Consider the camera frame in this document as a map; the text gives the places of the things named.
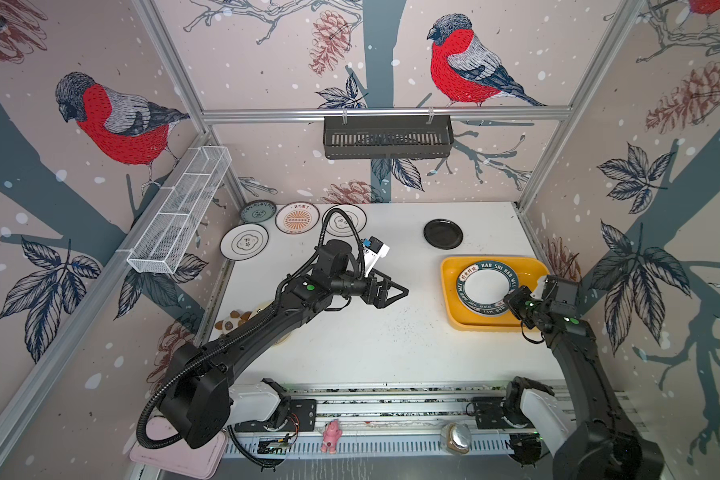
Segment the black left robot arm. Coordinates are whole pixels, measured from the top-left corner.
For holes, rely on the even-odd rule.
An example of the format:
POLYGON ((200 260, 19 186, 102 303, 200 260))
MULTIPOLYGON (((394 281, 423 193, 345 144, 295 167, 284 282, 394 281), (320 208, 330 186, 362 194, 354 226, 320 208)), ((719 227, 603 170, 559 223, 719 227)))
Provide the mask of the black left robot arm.
POLYGON ((388 252, 374 236, 353 244, 319 238, 310 258, 277 285, 273 301, 246 324, 175 352, 162 385, 139 416, 138 444, 156 450, 185 441, 197 449, 210 442, 232 422, 238 402, 230 389, 244 370, 285 335, 324 311, 335 311, 335 297, 358 297, 377 309, 405 298, 408 289, 375 267, 388 252))

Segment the white mesh wall shelf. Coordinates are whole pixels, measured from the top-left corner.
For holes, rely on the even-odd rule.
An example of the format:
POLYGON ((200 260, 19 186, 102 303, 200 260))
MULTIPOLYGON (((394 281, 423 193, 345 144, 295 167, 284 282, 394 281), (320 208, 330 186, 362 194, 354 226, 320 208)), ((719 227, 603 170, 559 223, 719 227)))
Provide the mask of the white mesh wall shelf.
POLYGON ((202 146, 188 154, 179 179, 168 188, 167 198, 128 257, 138 273, 176 273, 231 163, 222 146, 202 146))

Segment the green rim plate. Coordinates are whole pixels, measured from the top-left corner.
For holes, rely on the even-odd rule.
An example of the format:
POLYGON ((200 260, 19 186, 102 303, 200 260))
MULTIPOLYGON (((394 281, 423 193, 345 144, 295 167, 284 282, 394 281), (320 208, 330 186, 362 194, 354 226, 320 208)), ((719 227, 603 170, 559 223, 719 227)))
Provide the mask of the green rim plate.
POLYGON ((457 277, 456 291, 461 303, 482 316, 499 316, 507 311, 504 297, 520 286, 517 273, 498 260, 481 260, 466 267, 457 277))

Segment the cream yellow plate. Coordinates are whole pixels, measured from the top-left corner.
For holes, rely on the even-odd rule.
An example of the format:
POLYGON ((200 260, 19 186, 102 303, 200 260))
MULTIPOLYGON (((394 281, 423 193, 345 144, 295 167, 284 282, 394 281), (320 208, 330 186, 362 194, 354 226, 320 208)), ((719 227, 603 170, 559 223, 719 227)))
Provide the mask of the cream yellow plate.
MULTIPOLYGON (((255 316, 257 316, 259 313, 263 312, 267 307, 269 307, 273 303, 273 300, 269 300, 266 302, 261 303, 251 314, 250 319, 253 319, 255 316)), ((291 336, 292 332, 288 332, 281 336, 274 345, 281 345, 285 341, 288 340, 288 338, 291 336)))

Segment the small teal plate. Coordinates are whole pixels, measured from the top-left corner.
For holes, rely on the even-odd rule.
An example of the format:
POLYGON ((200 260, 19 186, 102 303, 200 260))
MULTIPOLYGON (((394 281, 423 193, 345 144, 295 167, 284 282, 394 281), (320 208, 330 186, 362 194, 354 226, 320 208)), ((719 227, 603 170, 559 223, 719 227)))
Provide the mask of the small teal plate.
POLYGON ((273 218, 278 211, 277 205, 269 200, 255 200, 247 203, 240 211, 240 220, 244 224, 260 224, 273 218))

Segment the white plate dark rim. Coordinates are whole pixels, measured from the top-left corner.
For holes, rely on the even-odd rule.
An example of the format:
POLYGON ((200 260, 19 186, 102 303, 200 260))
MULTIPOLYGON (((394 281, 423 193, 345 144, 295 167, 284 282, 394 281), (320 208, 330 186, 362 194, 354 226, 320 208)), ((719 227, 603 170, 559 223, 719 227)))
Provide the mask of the white plate dark rim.
POLYGON ((241 224, 228 231, 220 251, 228 260, 244 261, 259 255, 269 243, 269 233, 259 224, 241 224))

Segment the pink toy figure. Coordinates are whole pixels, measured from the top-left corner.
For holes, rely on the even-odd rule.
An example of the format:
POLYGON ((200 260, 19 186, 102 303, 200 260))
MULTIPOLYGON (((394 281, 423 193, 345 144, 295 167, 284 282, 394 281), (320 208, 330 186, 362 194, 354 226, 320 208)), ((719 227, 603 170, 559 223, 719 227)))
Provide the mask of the pink toy figure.
POLYGON ((321 452, 328 454, 336 454, 338 442, 342 434, 343 431, 340 426, 340 421, 338 419, 330 421, 323 431, 322 443, 320 447, 321 452))

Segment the bear shaped brown white dish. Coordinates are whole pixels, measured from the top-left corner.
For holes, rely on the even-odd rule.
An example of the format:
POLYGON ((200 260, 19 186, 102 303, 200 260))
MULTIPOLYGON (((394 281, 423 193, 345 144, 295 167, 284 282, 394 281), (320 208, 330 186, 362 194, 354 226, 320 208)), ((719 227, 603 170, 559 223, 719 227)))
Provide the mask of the bear shaped brown white dish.
POLYGON ((247 323, 251 315, 251 311, 233 310, 228 317, 222 320, 218 320, 214 324, 214 332, 221 335, 230 333, 236 328, 247 323))

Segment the small black plate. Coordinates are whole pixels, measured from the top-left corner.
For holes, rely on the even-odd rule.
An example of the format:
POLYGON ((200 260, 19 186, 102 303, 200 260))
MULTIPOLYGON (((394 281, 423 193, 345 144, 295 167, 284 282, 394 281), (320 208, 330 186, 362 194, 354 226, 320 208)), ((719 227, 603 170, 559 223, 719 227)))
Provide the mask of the small black plate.
POLYGON ((433 219, 423 228, 426 242, 438 249, 452 250, 461 245, 464 233, 458 224, 447 219, 433 219))

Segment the aluminium rail base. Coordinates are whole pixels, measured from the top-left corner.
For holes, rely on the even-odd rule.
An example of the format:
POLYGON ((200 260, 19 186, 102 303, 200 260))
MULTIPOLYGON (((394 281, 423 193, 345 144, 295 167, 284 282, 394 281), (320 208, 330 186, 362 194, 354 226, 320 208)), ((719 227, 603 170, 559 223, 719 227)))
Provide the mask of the aluminium rail base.
POLYGON ((533 425, 527 428, 479 429, 470 416, 474 397, 503 397, 503 382, 377 384, 292 384, 294 398, 317 402, 312 432, 235 433, 239 443, 260 458, 328 459, 320 450, 323 431, 335 419, 343 434, 336 458, 443 456, 440 430, 449 423, 468 426, 469 455, 508 455, 533 464, 549 450, 533 425))

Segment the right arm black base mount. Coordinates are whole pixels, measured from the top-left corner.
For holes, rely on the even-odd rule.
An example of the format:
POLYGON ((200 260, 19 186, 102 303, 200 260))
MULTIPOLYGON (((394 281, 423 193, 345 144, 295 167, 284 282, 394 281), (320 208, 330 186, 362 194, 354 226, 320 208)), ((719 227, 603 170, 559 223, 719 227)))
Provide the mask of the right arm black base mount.
POLYGON ((521 397, 526 391, 538 391, 555 397, 553 389, 541 382, 516 376, 510 381, 503 397, 474 397, 467 409, 479 429, 527 428, 531 421, 521 410, 521 397))

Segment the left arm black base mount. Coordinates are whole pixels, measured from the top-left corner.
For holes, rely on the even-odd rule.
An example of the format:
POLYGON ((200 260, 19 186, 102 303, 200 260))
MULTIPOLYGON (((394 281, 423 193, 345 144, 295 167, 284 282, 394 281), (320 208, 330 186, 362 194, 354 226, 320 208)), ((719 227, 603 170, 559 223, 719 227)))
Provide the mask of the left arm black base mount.
POLYGON ((317 402, 294 398, 270 378, 229 389, 231 410, 228 424, 236 433, 312 432, 317 402))

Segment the pink tray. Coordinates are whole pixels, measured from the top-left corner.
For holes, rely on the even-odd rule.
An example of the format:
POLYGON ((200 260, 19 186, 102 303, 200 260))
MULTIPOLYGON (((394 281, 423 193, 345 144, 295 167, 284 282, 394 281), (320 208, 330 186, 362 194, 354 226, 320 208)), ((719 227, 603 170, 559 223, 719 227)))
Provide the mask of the pink tray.
POLYGON ((160 449, 147 449, 136 443, 129 458, 161 470, 193 479, 210 479, 217 471, 228 445, 228 437, 219 432, 202 447, 192 449, 185 440, 160 449))

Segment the white plate brown cloud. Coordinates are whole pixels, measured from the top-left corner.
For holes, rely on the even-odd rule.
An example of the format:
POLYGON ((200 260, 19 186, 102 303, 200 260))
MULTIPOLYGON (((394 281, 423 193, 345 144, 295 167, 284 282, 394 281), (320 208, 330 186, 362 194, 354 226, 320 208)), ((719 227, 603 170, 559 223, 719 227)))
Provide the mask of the white plate brown cloud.
POLYGON ((342 214, 328 216, 328 212, 325 212, 322 220, 327 224, 326 232, 328 234, 340 238, 352 237, 353 233, 348 220, 354 225, 357 233, 360 233, 367 225, 367 215, 365 211, 357 205, 340 204, 335 205, 335 208, 342 210, 345 216, 342 214))

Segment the orange sunburst plate far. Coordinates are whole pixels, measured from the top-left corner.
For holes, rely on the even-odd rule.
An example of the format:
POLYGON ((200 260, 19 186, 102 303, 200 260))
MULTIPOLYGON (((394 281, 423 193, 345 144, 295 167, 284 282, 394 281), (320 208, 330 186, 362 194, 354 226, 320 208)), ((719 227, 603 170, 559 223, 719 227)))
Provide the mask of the orange sunburst plate far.
POLYGON ((275 225, 279 231, 298 235, 312 230, 319 224, 319 209, 309 202, 293 202, 284 205, 276 214, 275 225))

